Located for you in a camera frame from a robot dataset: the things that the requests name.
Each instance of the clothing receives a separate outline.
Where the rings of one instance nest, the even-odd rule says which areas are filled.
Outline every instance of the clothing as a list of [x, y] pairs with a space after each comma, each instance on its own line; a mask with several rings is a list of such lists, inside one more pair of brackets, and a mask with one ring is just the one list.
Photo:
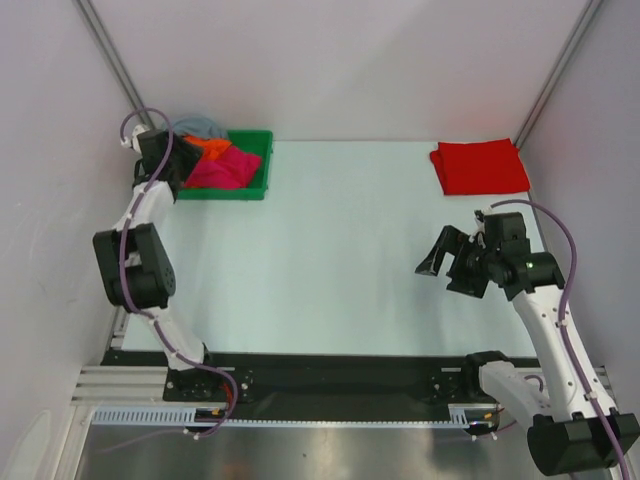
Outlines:
[[511, 140], [438, 143], [430, 154], [445, 195], [526, 192], [531, 188]]
[[176, 135], [193, 135], [203, 140], [229, 138], [224, 128], [221, 128], [216, 122], [204, 115], [192, 115], [172, 120], [171, 126]]
[[193, 137], [191, 135], [186, 135], [184, 139], [200, 148], [202, 148], [203, 153], [200, 161], [213, 161], [216, 160], [221, 154], [223, 154], [227, 148], [231, 146], [231, 142], [229, 140], [225, 140], [223, 138], [213, 138], [211, 140], [203, 140], [201, 138]]
[[247, 188], [260, 168], [262, 159], [231, 146], [215, 161], [199, 161], [187, 179], [187, 188]]

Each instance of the white wall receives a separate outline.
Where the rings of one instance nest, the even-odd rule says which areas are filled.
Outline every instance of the white wall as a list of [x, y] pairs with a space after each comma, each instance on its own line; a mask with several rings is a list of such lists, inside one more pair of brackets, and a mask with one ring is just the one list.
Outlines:
[[[640, 414], [640, 2], [607, 2], [527, 140], [535, 196], [578, 244], [571, 305], [594, 362]], [[566, 242], [544, 224], [551, 248]]]
[[128, 107], [71, 1], [2, 2], [0, 39], [1, 472], [42, 409], [55, 443], [106, 341], [91, 237], [124, 209], [131, 158], [117, 136]]
[[585, 3], [95, 2], [150, 105], [284, 140], [513, 136]]

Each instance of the green bin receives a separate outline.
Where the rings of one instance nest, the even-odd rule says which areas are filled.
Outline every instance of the green bin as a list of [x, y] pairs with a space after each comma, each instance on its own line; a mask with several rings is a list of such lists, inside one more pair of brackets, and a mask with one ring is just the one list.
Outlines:
[[184, 188], [178, 200], [264, 200], [269, 183], [273, 133], [268, 130], [229, 130], [229, 140], [243, 152], [260, 155], [262, 163], [247, 188]]

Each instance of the folded red cloth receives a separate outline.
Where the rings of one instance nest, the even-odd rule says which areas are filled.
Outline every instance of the folded red cloth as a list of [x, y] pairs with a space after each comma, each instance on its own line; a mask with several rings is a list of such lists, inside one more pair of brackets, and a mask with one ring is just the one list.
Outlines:
[[445, 195], [526, 192], [531, 188], [511, 140], [438, 143], [431, 161]]
[[247, 188], [262, 159], [237, 147], [226, 149], [214, 161], [199, 161], [185, 182], [188, 188]]

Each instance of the blue cloth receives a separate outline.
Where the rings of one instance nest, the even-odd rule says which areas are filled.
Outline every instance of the blue cloth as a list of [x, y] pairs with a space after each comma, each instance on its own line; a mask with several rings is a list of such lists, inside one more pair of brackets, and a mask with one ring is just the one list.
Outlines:
[[211, 138], [229, 138], [227, 131], [216, 122], [203, 115], [192, 115], [177, 120], [171, 120], [171, 126], [176, 135], [193, 135], [209, 140]]

